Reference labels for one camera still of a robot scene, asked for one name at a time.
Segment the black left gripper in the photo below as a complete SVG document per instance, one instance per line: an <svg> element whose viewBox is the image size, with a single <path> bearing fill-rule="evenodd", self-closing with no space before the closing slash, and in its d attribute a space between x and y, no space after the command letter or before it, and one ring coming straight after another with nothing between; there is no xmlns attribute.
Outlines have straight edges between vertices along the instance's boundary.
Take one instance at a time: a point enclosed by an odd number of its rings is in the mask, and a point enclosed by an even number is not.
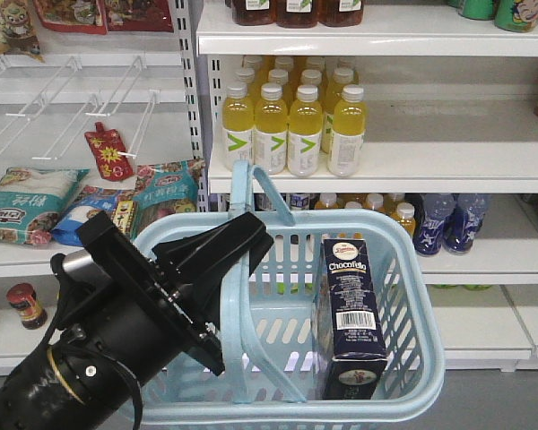
<svg viewBox="0 0 538 430"><path fill-rule="evenodd" d="M218 227L153 247L156 265L100 212L77 229L95 264L140 308L169 342L219 376L221 342L202 314L219 311L223 277L244 255L254 270L273 246L265 223L251 212Z"/></svg>

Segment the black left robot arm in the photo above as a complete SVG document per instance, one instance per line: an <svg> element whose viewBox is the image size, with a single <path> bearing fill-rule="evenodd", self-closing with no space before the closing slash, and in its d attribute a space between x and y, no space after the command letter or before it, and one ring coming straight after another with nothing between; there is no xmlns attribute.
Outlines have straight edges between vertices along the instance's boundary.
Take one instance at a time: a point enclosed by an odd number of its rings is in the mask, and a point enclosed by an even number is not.
<svg viewBox="0 0 538 430"><path fill-rule="evenodd" d="M55 315L0 387L0 429L93 429L127 401L141 417L142 387L179 354L222 373L213 334L222 279L273 244L251 213L160 243L152 259L105 213L77 233L83 249L50 262L60 286Z"/></svg>

